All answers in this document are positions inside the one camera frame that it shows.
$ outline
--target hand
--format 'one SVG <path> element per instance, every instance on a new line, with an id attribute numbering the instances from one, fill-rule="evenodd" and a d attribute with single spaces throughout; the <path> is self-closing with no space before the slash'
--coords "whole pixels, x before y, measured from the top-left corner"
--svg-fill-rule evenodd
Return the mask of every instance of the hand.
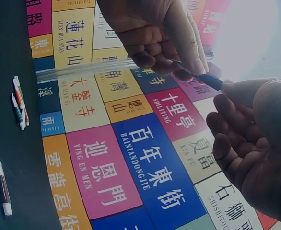
<path id="1" fill-rule="evenodd" d="M 97 0 L 102 15 L 133 61 L 143 69 L 192 76 L 170 59 L 181 60 L 193 74 L 208 71 L 200 35 L 180 0 Z"/>
<path id="2" fill-rule="evenodd" d="M 224 83 L 207 124 L 214 157 L 257 210 L 281 221 L 281 80 Z"/>

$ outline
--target pink tile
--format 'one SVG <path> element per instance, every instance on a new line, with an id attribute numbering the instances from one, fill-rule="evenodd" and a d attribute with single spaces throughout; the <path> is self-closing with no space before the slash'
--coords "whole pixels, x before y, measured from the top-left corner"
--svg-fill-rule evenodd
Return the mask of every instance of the pink tile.
<path id="1" fill-rule="evenodd" d="M 67 134 L 89 219 L 142 205 L 111 125 Z"/>
<path id="2" fill-rule="evenodd" d="M 192 102 L 213 97 L 220 93 L 219 91 L 205 84 L 199 84 L 196 80 L 192 80 L 190 82 L 183 82 L 181 80 L 178 80 L 174 76 L 173 78 Z"/>
<path id="3" fill-rule="evenodd" d="M 207 125 L 180 88 L 146 95 L 171 141 L 194 135 Z"/>
<path id="4" fill-rule="evenodd" d="M 51 1 L 32 0 L 26 2 L 27 23 L 30 37 L 52 33 Z"/>

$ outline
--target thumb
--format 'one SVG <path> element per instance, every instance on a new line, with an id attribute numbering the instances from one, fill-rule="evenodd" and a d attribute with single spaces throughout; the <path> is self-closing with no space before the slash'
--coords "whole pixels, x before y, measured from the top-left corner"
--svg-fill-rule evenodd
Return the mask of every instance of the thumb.
<path id="1" fill-rule="evenodd" d="M 273 80 L 274 79 L 254 79 L 237 83 L 225 80 L 222 84 L 222 92 L 224 92 L 231 101 L 252 108 L 257 91 L 265 83 Z"/>
<path id="2" fill-rule="evenodd" d="M 271 147 L 281 151 L 281 79 L 268 81 L 257 91 L 253 113 Z"/>
<path id="3" fill-rule="evenodd" d="M 187 17 L 181 1 L 176 0 L 168 8 L 163 26 L 186 69 L 194 75 L 202 75 L 206 73 L 198 49 L 202 44 L 197 43 L 196 35 L 199 33 L 195 34 L 197 27 L 196 24 L 192 26 L 193 23 L 194 19 Z"/>

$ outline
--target bright light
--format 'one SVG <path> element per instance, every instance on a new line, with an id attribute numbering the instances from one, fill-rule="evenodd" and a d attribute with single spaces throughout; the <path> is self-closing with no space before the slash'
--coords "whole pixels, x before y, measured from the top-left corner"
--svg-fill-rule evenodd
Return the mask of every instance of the bright light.
<path id="1" fill-rule="evenodd" d="M 275 0 L 234 0 L 214 49 L 225 79 L 248 73 L 267 50 L 277 27 Z"/>

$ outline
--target dark green surface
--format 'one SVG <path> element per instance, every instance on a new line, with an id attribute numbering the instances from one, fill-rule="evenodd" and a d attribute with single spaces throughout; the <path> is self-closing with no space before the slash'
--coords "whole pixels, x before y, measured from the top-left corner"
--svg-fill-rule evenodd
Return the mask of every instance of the dark green surface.
<path id="1" fill-rule="evenodd" d="M 15 75 L 19 76 L 30 116 L 30 126 L 23 132 L 11 104 Z M 42 146 L 24 0 L 0 1 L 0 159 L 13 212 L 6 217 L 0 209 L 0 230 L 61 229 Z"/>

